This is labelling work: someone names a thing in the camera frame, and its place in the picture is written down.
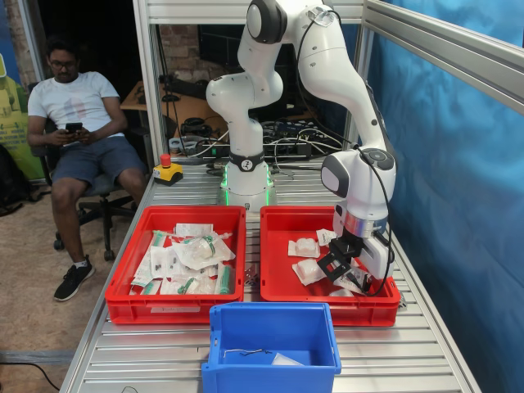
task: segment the black sneaker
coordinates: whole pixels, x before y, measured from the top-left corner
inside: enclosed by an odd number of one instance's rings
[[[73,297],[78,292],[80,284],[90,278],[95,273],[95,268],[89,262],[88,255],[85,259],[88,265],[85,268],[77,268],[71,266],[64,276],[64,282],[60,284],[55,292],[56,301],[66,301]]]

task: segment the sock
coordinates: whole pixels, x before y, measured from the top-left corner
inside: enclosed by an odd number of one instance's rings
[[[74,262],[73,263],[74,266],[76,266],[76,268],[87,268],[88,267],[88,262],[87,260],[83,260],[82,262]]]

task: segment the floor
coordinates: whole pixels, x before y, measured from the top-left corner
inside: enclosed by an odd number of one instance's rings
[[[111,194],[111,199],[125,196]],[[98,197],[85,198],[97,201]],[[117,254],[131,218],[113,218],[111,247]],[[66,376],[70,359],[102,291],[112,264],[104,260],[102,221],[81,228],[84,252],[97,272],[75,297],[53,300],[56,287],[70,267],[66,251],[55,251],[51,196],[0,218],[0,361],[5,356],[36,357],[55,385]],[[54,392],[39,370],[0,366],[2,393]]]

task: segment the glasses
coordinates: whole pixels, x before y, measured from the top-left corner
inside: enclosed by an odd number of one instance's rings
[[[67,61],[66,63],[62,63],[61,61],[53,60],[51,62],[51,67],[54,70],[60,71],[62,68],[66,68],[67,70],[72,70],[76,66],[76,63],[74,61]]]

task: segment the chair wheel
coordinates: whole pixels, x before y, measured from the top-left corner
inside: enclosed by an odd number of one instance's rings
[[[61,239],[56,239],[53,244],[53,248],[57,251],[63,250],[65,248],[64,242]]]
[[[110,260],[115,260],[115,253],[113,252],[113,250],[106,250],[106,252],[104,252],[104,260],[108,262]]]

